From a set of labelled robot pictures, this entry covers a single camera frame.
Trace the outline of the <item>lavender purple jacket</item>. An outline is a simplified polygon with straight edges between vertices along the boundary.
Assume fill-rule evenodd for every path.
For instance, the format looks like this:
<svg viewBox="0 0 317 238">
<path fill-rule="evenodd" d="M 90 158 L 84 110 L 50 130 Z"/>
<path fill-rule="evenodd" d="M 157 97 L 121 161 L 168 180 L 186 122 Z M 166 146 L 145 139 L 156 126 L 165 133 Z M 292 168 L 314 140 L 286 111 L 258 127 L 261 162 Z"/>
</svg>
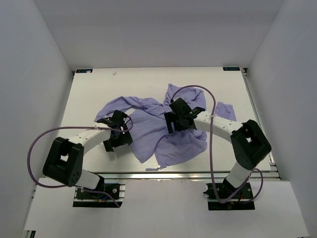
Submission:
<svg viewBox="0 0 317 238">
<path fill-rule="evenodd" d="M 181 89 L 169 84 L 162 103 L 154 98 L 120 96 L 108 102 L 97 113 L 95 121 L 111 116 L 116 110 L 125 112 L 134 109 L 129 122 L 133 140 L 130 149 L 140 163 L 154 155 L 163 169 L 187 162 L 207 147 L 207 134 L 204 131 L 192 129 L 168 133 L 164 114 L 171 111 L 170 99 L 178 98 L 184 99 L 192 109 L 207 107 L 203 90 L 194 87 Z"/>
</svg>

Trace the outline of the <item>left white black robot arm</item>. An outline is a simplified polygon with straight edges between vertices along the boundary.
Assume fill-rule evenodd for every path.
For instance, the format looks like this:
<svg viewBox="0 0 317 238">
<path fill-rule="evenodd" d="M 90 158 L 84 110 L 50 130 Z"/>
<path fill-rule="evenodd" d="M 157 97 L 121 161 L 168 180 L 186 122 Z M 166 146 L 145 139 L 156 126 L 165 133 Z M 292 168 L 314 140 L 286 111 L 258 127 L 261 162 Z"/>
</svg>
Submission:
<svg viewBox="0 0 317 238">
<path fill-rule="evenodd" d="M 127 114 L 116 110 L 111 117 L 97 120 L 105 127 L 80 127 L 85 131 L 76 136 L 56 138 L 45 161 L 43 174 L 68 187 L 86 188 L 94 198 L 101 197 L 105 191 L 104 179 L 83 169 L 84 155 L 99 144 L 107 152 L 130 145 L 133 140 L 127 123 L 131 121 Z"/>
</svg>

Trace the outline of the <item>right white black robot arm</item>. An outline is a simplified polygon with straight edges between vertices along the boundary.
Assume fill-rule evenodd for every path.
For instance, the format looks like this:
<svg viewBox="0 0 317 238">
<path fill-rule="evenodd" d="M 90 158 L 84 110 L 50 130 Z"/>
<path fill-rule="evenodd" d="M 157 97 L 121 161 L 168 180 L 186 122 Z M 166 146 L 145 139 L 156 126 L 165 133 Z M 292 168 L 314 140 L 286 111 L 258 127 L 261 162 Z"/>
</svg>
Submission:
<svg viewBox="0 0 317 238">
<path fill-rule="evenodd" d="M 191 109 L 181 98 L 165 113 L 168 132 L 196 129 L 209 132 L 231 143 L 236 163 L 223 181 L 224 193 L 231 198 L 241 193 L 243 182 L 271 152 L 271 145 L 254 120 L 238 122 L 214 116 L 201 107 Z"/>
</svg>

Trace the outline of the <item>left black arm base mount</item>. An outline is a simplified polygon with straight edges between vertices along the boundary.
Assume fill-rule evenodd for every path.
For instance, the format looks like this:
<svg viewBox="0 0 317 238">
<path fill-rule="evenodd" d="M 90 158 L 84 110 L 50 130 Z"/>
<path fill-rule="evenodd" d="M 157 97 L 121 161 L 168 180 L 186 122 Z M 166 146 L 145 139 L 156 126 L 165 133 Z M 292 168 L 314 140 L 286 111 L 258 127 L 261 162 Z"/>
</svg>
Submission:
<svg viewBox="0 0 317 238">
<path fill-rule="evenodd" d="M 76 187 L 73 207 L 77 208 L 119 208 L 125 196 L 125 181 L 105 181 L 101 192 L 92 193 Z"/>
</svg>

